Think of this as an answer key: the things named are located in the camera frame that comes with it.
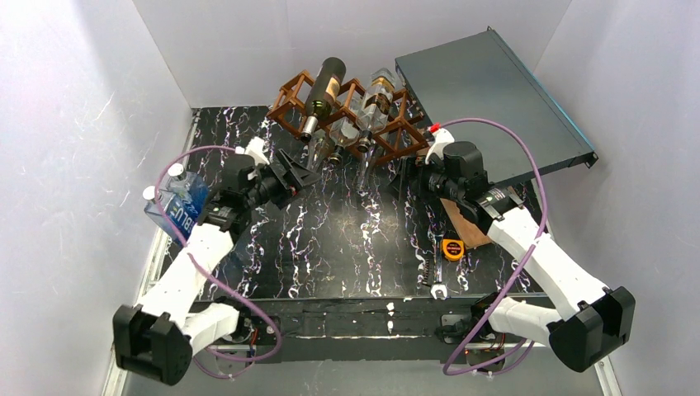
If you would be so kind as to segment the dark green wine bottle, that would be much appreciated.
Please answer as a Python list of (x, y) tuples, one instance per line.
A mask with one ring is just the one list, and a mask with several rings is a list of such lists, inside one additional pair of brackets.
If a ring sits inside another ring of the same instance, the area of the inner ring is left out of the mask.
[(305, 101), (305, 122), (300, 132), (301, 142), (309, 143), (319, 122), (331, 114), (346, 72), (346, 65), (339, 58), (329, 57), (322, 63)]

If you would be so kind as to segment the clear square liquor bottle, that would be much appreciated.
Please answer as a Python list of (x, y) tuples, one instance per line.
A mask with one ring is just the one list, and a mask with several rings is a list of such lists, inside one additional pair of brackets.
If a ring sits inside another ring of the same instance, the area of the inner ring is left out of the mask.
[(396, 86), (397, 78), (389, 69), (380, 68), (372, 74), (356, 117), (360, 153), (365, 153), (372, 146), (373, 137), (386, 127)]
[(329, 155), (331, 164), (339, 165), (342, 162), (343, 150), (355, 144), (359, 134), (358, 128), (348, 118), (342, 118), (332, 124), (329, 132), (334, 144), (333, 152)]

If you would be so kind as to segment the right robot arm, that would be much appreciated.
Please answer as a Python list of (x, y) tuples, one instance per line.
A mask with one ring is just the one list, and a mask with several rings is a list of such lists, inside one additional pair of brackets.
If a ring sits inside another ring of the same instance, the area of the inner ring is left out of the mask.
[(509, 279), (501, 291), (474, 303), (468, 320), (436, 331), (460, 343), (449, 364), (473, 338), (491, 333), (550, 347), (576, 372), (629, 341), (636, 307), (632, 293), (623, 286), (611, 289), (591, 276), (545, 232), (516, 194), (489, 182), (482, 154), (473, 143), (435, 144), (423, 160), (400, 159), (390, 188), (454, 202), (464, 218), (518, 260), (513, 277), (526, 271), (553, 304), (549, 309), (508, 297), (514, 283)]

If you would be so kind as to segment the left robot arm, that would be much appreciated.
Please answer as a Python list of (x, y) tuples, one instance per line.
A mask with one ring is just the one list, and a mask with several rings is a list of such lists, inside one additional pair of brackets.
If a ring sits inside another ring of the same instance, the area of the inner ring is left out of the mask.
[(190, 312), (206, 282), (218, 285), (262, 319), (281, 342), (275, 322), (212, 273), (248, 230), (255, 209), (268, 202), (285, 208), (318, 182), (320, 175), (283, 150), (277, 151), (274, 162), (269, 162), (255, 143), (230, 152), (221, 181), (207, 196), (190, 238), (181, 241), (182, 250), (166, 273), (136, 304), (122, 305), (115, 312), (112, 326), (117, 367), (175, 385), (197, 353), (235, 333), (240, 312), (232, 305), (212, 303), (200, 313)]

